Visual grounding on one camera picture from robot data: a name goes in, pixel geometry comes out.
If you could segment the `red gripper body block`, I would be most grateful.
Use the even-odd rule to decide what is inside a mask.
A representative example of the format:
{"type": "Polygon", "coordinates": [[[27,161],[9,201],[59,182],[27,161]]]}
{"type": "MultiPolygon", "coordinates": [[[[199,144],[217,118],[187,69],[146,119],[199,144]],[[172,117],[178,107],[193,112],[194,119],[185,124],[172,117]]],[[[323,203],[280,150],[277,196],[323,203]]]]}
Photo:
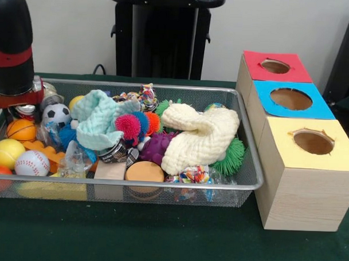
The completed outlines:
{"type": "Polygon", "coordinates": [[[36,91],[34,89],[16,96],[6,96],[0,94],[0,109],[6,109],[16,105],[39,105],[44,96],[44,89],[36,91]]]}

